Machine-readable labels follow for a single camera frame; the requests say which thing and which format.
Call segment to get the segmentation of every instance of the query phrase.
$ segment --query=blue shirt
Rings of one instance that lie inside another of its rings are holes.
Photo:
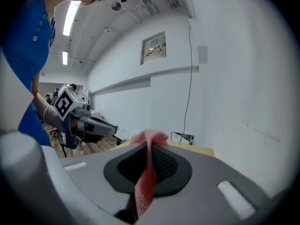
[[[48,21],[44,0],[29,0],[6,33],[2,48],[5,57],[24,86],[32,92],[36,75],[45,65],[54,36],[54,25]],[[48,134],[31,103],[19,126],[21,133],[35,138],[40,145],[51,146]]]

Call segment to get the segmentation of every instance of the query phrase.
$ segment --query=ceiling light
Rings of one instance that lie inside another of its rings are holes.
[[[68,52],[66,51],[62,52],[62,64],[68,65]]]
[[[112,4],[112,9],[114,10],[114,11],[119,11],[120,9],[121,9],[121,4],[119,3],[119,2],[114,2],[113,4]]]
[[[69,9],[67,11],[65,27],[63,31],[63,35],[69,36],[72,28],[72,23],[75,18],[76,12],[79,8],[80,1],[71,1]]]

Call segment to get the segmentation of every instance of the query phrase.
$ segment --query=white wall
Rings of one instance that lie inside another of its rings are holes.
[[[88,76],[92,91],[154,72],[190,66],[188,16],[169,10],[132,28],[102,54]],[[140,66],[142,41],[165,32],[166,58]]]
[[[118,137],[129,138],[147,128],[159,129],[168,135],[171,131],[183,131],[191,68],[188,19],[170,10],[144,21],[108,48],[89,73],[88,84],[93,92],[119,83],[126,86],[127,82],[141,76],[151,77],[149,87],[95,96],[93,109],[119,126]],[[166,37],[167,57],[140,66],[142,41],[162,31]],[[186,131],[195,134],[197,126],[193,113],[199,97],[197,68],[193,74]]]
[[[151,88],[108,93],[95,97],[95,110],[119,127],[117,137],[132,135],[151,128]]]
[[[40,82],[38,84],[38,92],[40,94],[51,94],[53,93],[53,91],[56,88],[60,88],[62,85],[64,85],[63,83],[50,83],[50,82]]]
[[[192,0],[200,70],[196,144],[259,184],[287,188],[299,160],[299,57],[278,13],[264,0]]]
[[[46,72],[46,76],[40,76],[40,83],[74,83],[83,86],[83,92],[87,89],[87,75],[85,73],[52,73]]]
[[[199,73],[192,74],[192,88],[187,111],[185,134],[195,135],[198,121]],[[182,133],[188,105],[190,72],[154,76],[151,78],[152,117],[151,126],[171,133]]]

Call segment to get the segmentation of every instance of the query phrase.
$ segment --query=person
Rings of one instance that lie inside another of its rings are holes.
[[[52,99],[50,98],[50,95],[47,94],[45,97],[46,97],[46,102],[47,102],[48,104],[51,104]]]
[[[58,96],[61,94],[62,90],[67,87],[69,90],[75,92],[76,89],[77,89],[77,86],[75,84],[65,84],[65,85],[62,85],[59,89],[58,89]]]
[[[63,129],[55,109],[39,94],[38,82],[55,36],[55,8],[67,0],[25,1],[2,39],[2,50],[16,76],[34,95],[18,130],[35,138],[40,145],[51,146],[40,120]],[[80,1],[82,5],[88,5],[97,0]],[[76,125],[76,121],[71,124],[73,128]]]

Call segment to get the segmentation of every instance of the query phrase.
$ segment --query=ceiling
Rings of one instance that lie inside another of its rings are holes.
[[[161,13],[170,9],[167,0],[150,0]],[[181,7],[182,0],[174,0]],[[143,13],[141,0],[121,3],[119,11],[112,10],[112,4],[119,0],[95,2],[80,7],[75,16],[70,36],[63,35],[63,28],[70,1],[55,10],[56,38],[52,44],[44,73],[85,72],[87,73],[101,54],[113,41],[147,17]],[[62,65],[62,51],[68,51],[68,65]]]

